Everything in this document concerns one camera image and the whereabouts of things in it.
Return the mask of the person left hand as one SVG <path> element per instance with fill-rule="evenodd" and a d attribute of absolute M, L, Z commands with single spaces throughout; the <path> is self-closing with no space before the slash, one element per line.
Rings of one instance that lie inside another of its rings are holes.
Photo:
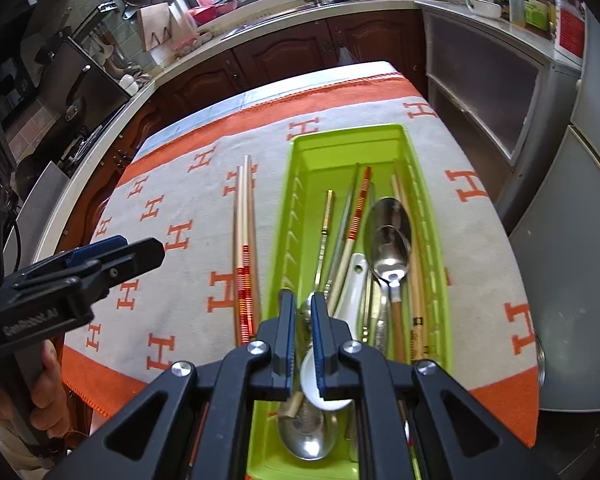
<path fill-rule="evenodd" d="M 57 351 L 50 340 L 44 341 L 41 362 L 44 370 L 31 389 L 34 410 L 30 422 L 37 430 L 45 431 L 50 438 L 62 438 L 69 430 L 70 418 Z M 0 386 L 0 425 L 8 427 L 15 414 L 12 399 Z"/>

